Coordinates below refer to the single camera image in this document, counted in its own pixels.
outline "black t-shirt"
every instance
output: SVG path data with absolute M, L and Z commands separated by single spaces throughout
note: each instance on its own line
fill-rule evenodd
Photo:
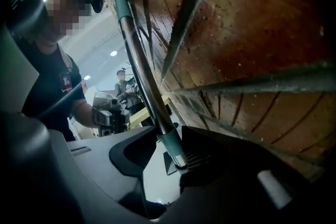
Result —
M 59 48 L 49 55 L 43 54 L 35 43 L 18 42 L 19 48 L 39 73 L 22 112 L 38 118 L 48 129 L 60 131 L 66 141 L 75 140 L 67 117 L 74 100 L 84 99 L 79 69 L 72 58 L 69 72 Z

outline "yellow table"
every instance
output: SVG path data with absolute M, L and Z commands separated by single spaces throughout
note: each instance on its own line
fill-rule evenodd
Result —
M 168 96 L 163 95 L 161 96 L 164 105 L 167 105 L 171 102 L 171 100 L 169 99 Z M 131 116 L 130 118 L 130 128 L 132 129 L 135 126 L 137 126 L 139 123 L 141 123 L 143 120 L 147 119 L 149 117 L 149 112 L 147 110 L 147 108 L 143 108 L 142 110 L 138 111 L 136 114 L 134 114 L 133 116 Z

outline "teal grip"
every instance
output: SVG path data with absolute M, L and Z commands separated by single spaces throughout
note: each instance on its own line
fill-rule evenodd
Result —
M 131 10 L 127 0 L 115 0 L 115 11 L 117 12 L 118 22 L 123 17 L 131 17 Z
M 159 138 L 170 156 L 179 156 L 183 154 L 179 133 L 176 128 L 170 133 L 159 135 Z

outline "man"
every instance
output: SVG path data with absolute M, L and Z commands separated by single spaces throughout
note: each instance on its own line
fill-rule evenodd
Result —
M 66 141 L 75 140 L 67 120 L 70 114 L 86 127 L 98 127 L 92 106 L 83 94 L 79 69 L 58 45 L 67 31 L 78 23 L 79 17 L 91 8 L 89 3 L 90 0 L 47 0 L 45 27 L 30 44 L 22 39 L 18 42 L 21 51 L 39 72 L 22 112 L 38 118 L 48 129 L 60 131 Z
M 126 99 L 126 109 L 130 111 L 131 115 L 136 114 L 142 110 L 145 106 L 141 102 L 141 99 L 130 89 L 130 86 L 125 81 L 126 75 L 124 70 L 117 71 L 117 77 L 119 82 L 115 84 L 114 88 L 117 92 L 117 98 L 119 101 Z M 147 118 L 141 122 L 142 126 L 151 126 L 153 122 L 151 118 Z

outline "teal handle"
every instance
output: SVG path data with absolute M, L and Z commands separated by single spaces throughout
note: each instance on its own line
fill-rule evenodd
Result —
M 115 11 L 117 12 L 118 22 L 123 17 L 131 17 L 131 10 L 127 0 L 115 0 Z

